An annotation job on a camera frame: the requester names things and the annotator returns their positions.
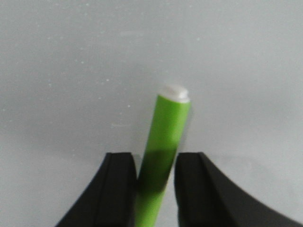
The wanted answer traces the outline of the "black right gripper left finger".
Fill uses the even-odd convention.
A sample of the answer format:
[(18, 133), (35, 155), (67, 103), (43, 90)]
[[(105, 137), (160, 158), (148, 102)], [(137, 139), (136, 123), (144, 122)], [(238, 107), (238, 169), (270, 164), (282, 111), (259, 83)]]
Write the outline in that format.
[(131, 153), (106, 153), (59, 227), (133, 227), (137, 178)]

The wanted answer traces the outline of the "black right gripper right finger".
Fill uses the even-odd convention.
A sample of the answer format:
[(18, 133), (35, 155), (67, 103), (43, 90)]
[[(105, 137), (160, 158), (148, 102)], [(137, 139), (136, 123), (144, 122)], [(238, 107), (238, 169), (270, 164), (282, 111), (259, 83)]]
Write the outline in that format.
[(179, 153), (174, 188), (181, 227), (300, 227), (258, 201), (205, 155)]

